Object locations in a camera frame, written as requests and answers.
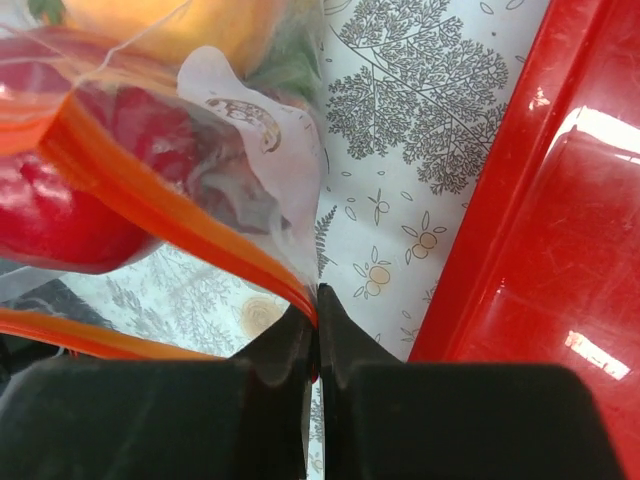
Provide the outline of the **red plastic tray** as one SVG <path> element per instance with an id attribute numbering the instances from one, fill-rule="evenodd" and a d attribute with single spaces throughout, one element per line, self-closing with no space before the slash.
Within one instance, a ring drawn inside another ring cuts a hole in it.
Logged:
<path id="1" fill-rule="evenodd" d="M 413 362 L 557 363 L 639 475 L 639 4 L 549 4 Z"/>

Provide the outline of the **glossy red apple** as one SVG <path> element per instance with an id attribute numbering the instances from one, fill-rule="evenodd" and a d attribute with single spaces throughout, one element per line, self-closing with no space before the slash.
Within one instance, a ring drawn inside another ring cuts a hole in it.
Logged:
<path id="1" fill-rule="evenodd" d="M 1 34 L 1 254 L 38 268 L 99 274 L 157 239 L 70 170 L 130 155 L 191 195 L 194 124 L 173 68 L 106 37 L 64 27 Z"/>

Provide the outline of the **peach fruit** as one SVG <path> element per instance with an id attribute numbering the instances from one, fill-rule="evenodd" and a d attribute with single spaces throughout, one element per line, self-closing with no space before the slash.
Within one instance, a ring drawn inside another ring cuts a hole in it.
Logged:
<path id="1" fill-rule="evenodd" d="M 82 30 L 108 36 L 169 64 L 213 46 L 245 76 L 266 55 L 286 1 L 65 1 L 66 16 Z"/>

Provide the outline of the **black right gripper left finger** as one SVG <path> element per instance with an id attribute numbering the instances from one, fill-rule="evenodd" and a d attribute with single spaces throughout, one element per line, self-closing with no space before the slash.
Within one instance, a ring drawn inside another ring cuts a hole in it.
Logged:
<path id="1" fill-rule="evenodd" d="M 1 475 L 302 479 L 315 340 L 289 307 L 222 361 L 34 363 L 1 398 Z"/>

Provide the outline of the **clear zip bag orange zipper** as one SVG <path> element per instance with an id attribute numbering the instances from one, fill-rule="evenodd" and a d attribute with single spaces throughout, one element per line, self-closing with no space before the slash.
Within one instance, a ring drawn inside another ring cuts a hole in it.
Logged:
<path id="1" fill-rule="evenodd" d="M 319 1 L 1 5 L 1 330 L 198 358 L 207 316 L 315 320 Z"/>

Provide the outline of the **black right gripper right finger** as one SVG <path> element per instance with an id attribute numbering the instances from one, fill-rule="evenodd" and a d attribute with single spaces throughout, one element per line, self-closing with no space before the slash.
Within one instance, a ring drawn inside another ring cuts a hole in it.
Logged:
<path id="1" fill-rule="evenodd" d="M 329 479 L 621 479 L 594 398 L 551 364 L 404 363 L 317 295 Z"/>

